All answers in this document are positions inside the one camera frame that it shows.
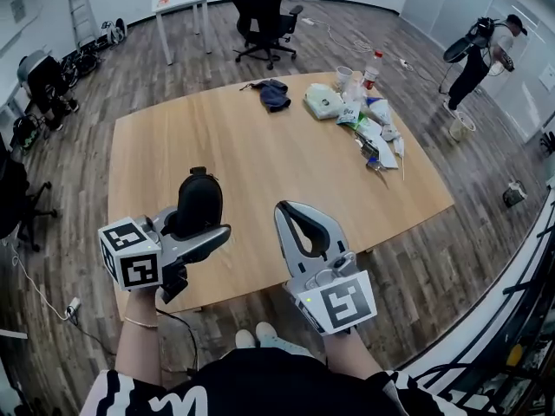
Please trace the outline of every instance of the person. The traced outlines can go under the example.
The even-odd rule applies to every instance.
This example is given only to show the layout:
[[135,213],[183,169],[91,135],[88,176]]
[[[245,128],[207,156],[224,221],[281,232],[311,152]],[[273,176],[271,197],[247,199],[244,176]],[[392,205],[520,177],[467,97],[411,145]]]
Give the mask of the person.
[[513,46],[514,37],[528,32],[522,25],[522,21],[514,14],[509,15],[503,23],[495,26],[489,48],[480,49],[478,46],[470,48],[467,58],[467,65],[462,74],[449,89],[449,98],[443,102],[444,108],[453,116],[459,103],[484,80],[489,68],[495,62],[500,62],[509,71],[514,71],[513,61],[509,58],[508,52]]
[[240,330],[239,349],[166,390],[154,300],[153,289],[130,293],[115,370],[99,374],[81,415],[465,414],[406,374],[382,371],[354,328],[323,338],[326,366],[261,322],[260,348]]
[[21,59],[17,69],[17,79],[29,98],[36,103],[41,113],[46,117],[52,130],[59,131],[63,128],[63,125],[61,115],[52,111],[46,92],[48,85],[55,89],[56,94],[65,99],[74,113],[79,109],[79,103],[62,77],[62,67],[54,58],[44,54],[40,49]]

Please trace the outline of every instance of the bracelet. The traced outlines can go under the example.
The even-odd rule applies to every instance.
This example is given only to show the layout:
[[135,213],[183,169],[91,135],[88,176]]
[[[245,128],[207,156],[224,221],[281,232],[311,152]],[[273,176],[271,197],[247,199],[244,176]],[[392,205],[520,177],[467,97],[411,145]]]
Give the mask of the bracelet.
[[128,322],[134,323],[135,325],[139,325],[139,327],[143,327],[143,328],[157,328],[158,327],[157,323],[155,323],[154,325],[150,325],[150,324],[147,324],[147,323],[137,322],[137,321],[134,321],[133,319],[129,319],[127,316],[125,316],[124,319]]

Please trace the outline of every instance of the folded cloth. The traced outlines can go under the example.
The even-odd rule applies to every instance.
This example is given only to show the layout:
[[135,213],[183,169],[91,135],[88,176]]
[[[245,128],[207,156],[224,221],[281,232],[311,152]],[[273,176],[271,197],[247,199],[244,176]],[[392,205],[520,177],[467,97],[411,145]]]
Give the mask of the folded cloth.
[[249,83],[245,88],[260,89],[260,101],[271,113],[276,113],[282,109],[287,108],[291,104],[291,99],[289,99],[287,94],[287,85],[281,81],[274,79],[262,80],[258,83]]

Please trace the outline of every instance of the black office chair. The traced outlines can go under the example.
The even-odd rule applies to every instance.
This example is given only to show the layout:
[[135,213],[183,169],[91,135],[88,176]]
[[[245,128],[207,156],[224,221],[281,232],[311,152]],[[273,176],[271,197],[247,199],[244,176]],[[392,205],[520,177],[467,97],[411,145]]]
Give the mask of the black office chair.
[[[281,0],[232,0],[232,2],[239,11],[237,29],[245,38],[245,46],[255,45],[239,53],[235,62],[241,62],[241,57],[248,55],[252,58],[269,61],[267,68],[273,69],[274,62],[278,61],[280,57],[279,55],[273,55],[271,53],[272,49],[291,52],[293,54],[291,59],[295,60],[297,58],[297,51],[281,46],[279,39],[295,31],[297,16],[303,10],[301,5],[295,6],[288,16],[282,16],[279,12]],[[252,19],[258,22],[258,32],[251,31]],[[289,42],[290,39],[290,37],[286,37],[285,41]],[[250,55],[260,50],[266,52],[267,58]]]
[[3,146],[0,137],[0,238],[5,238],[21,222],[17,238],[30,241],[33,251],[39,251],[40,247],[35,244],[35,233],[33,221],[37,216],[57,217],[56,210],[38,211],[36,205],[44,189],[52,187],[50,182],[42,184],[37,194],[29,195],[29,182],[27,172],[22,163],[11,159],[10,154]]

